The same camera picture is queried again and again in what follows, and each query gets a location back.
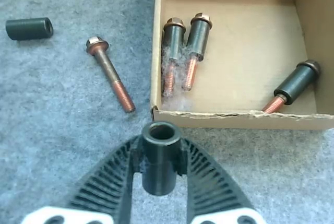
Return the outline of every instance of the hole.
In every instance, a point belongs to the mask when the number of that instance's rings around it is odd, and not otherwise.
[[[103,224],[103,223],[100,221],[94,220],[94,221],[88,222],[87,224]]]
[[[256,224],[256,221],[250,216],[243,215],[238,218],[238,224]]]
[[[64,217],[60,215],[53,216],[46,222],[44,222],[44,224],[63,224],[63,223],[64,223]]]
[[[45,20],[45,29],[46,29],[46,32],[48,33],[48,35],[51,36],[53,34],[53,27],[52,27],[51,21],[49,19]]]
[[[170,126],[160,125],[160,126],[153,126],[150,129],[150,135],[155,139],[170,139],[174,136],[175,131]]]

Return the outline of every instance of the cardboard edge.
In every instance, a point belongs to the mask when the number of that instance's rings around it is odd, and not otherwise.
[[[153,39],[152,39],[152,67],[151,67],[151,99],[150,99],[150,107],[151,111],[154,108],[158,108],[159,102],[159,85],[158,85],[158,77],[160,76],[159,70],[159,61],[160,58],[157,56],[160,55],[160,34],[161,29],[161,7],[162,0],[155,0],[154,3],[154,20],[153,20]]]
[[[334,127],[328,114],[190,113],[153,110],[154,120],[170,121],[180,127],[326,130]]]

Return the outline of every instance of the threaded shank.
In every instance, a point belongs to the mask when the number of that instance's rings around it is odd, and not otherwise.
[[[163,95],[165,97],[173,96],[174,84],[175,84],[175,63],[171,62],[167,68],[167,72],[164,77]]]
[[[115,80],[112,82],[112,88],[125,112],[130,113],[136,110],[130,95],[127,93],[123,83],[120,80]]]
[[[195,74],[197,69],[197,59],[195,57],[190,58],[187,64],[186,79],[182,85],[185,91],[190,91],[195,81]]]
[[[275,113],[286,103],[283,96],[275,96],[263,109],[264,113]]]

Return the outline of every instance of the cardboard box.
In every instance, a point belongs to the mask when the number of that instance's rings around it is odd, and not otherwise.
[[[163,25],[196,13],[211,16],[206,55],[191,112],[165,111],[161,96]],[[181,127],[327,129],[334,127],[334,0],[156,0],[151,109],[156,121]],[[282,113],[260,110],[297,63],[314,59],[322,75]]]

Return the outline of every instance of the bolt head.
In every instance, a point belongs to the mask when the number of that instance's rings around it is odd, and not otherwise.
[[[190,24],[192,24],[195,21],[202,20],[207,22],[210,25],[210,29],[212,28],[212,21],[208,14],[205,13],[198,13],[195,15],[195,17],[191,20]]]
[[[165,30],[169,26],[179,26],[183,28],[184,31],[186,30],[186,27],[184,26],[182,19],[177,18],[177,17],[173,17],[167,20],[167,23],[163,26],[163,30]]]
[[[169,20],[167,20],[167,23],[179,23],[184,25],[182,19],[177,17],[170,18]]]
[[[95,51],[96,47],[102,47],[104,50],[107,50],[109,45],[101,37],[94,36],[94,37],[91,37],[87,40],[86,47],[87,47],[86,51],[88,53],[94,55],[94,51]]]
[[[298,66],[308,66],[317,74],[317,76],[320,76],[321,74],[321,67],[319,63],[316,62],[315,60],[306,60],[306,61],[300,62],[297,65],[297,67]]]

